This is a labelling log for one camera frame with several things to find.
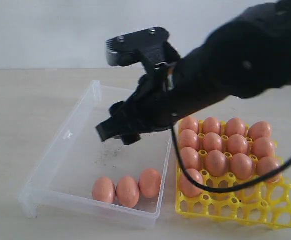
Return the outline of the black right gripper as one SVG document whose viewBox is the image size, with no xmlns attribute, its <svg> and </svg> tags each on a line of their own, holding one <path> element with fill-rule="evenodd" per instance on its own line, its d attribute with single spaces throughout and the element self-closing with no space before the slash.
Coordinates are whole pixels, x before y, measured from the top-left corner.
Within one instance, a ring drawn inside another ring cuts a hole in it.
<svg viewBox="0 0 291 240">
<path fill-rule="evenodd" d="M 102 142 L 120 137 L 124 145 L 141 140 L 141 134 L 166 131 L 183 118 L 183 71 L 159 70 L 141 77 L 135 92 L 109 109 L 111 117 L 95 129 Z"/>
</svg>

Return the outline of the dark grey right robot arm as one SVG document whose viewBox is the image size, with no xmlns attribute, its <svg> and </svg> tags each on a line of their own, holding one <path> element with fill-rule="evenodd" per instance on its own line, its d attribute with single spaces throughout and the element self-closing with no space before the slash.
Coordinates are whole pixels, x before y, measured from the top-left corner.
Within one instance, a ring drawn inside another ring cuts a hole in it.
<svg viewBox="0 0 291 240">
<path fill-rule="evenodd" d="M 154 27 L 106 42 L 110 66 L 142 63 L 146 73 L 96 127 L 102 141 L 131 145 L 229 96 L 250 99 L 291 85 L 291 0 L 247 8 L 185 57 L 169 36 Z"/>
</svg>

